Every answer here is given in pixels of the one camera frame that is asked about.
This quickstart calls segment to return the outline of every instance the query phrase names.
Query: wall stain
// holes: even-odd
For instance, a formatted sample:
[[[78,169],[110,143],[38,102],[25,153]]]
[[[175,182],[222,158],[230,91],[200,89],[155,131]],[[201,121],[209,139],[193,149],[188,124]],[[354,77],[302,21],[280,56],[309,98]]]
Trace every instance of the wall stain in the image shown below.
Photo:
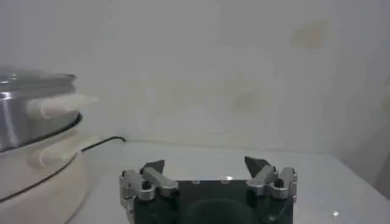
[[[233,112],[238,114],[256,114],[258,113],[258,106],[258,93],[242,93],[234,99]]]
[[[291,35],[291,46],[298,49],[319,49],[328,32],[327,20],[305,23]]]
[[[390,86],[390,75],[388,75],[383,82],[383,86]]]
[[[382,111],[387,121],[390,121],[390,98],[382,100]]]

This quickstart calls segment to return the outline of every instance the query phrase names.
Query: white table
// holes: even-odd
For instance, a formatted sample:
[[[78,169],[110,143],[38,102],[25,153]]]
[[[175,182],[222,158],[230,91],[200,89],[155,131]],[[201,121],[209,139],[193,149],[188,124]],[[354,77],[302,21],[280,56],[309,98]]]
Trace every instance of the white table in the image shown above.
[[[296,168],[296,224],[390,223],[390,201],[332,156],[112,141],[85,153],[91,189],[69,224],[128,223],[119,204],[122,170],[165,159],[164,174],[176,180],[248,179],[244,156]]]

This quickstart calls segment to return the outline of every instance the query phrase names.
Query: black cable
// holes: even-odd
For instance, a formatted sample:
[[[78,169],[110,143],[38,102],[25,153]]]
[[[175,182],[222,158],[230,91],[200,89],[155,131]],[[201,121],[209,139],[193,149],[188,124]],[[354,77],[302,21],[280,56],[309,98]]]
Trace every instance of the black cable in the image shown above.
[[[0,203],[3,203],[3,202],[5,202],[5,201],[7,201],[7,200],[9,200],[9,199],[11,199],[11,198],[13,198],[13,197],[16,197],[17,195],[20,195],[20,194],[22,194],[22,193],[25,193],[25,192],[27,192],[28,190],[30,190],[30,189],[32,189],[32,188],[38,186],[39,184],[41,184],[41,183],[47,181],[47,180],[50,179],[50,178],[54,177],[56,174],[62,172],[65,168],[67,168],[68,165],[71,164],[71,163],[74,161],[75,158],[76,158],[76,155],[74,155],[74,156],[72,157],[72,159],[69,160],[69,162],[65,164],[65,166],[61,167],[61,169],[55,171],[55,172],[54,172],[53,174],[51,174],[50,176],[45,177],[44,179],[38,181],[37,183],[34,183],[33,185],[28,186],[27,188],[22,189],[22,190],[20,190],[20,191],[18,191],[18,192],[15,192],[15,193],[13,193],[13,194],[11,194],[11,195],[8,195],[8,196],[6,196],[5,198],[0,198]]]
[[[85,147],[84,149],[81,150],[81,152],[86,152],[87,150],[92,149],[95,146],[101,145],[101,144],[103,144],[105,142],[108,142],[108,141],[111,141],[111,140],[114,140],[114,139],[120,139],[120,140],[122,140],[122,142],[127,142],[126,138],[123,138],[123,137],[120,137],[120,136],[112,136],[112,137],[109,137],[109,138],[107,138],[105,140],[97,142],[97,143],[95,143],[93,145]]]

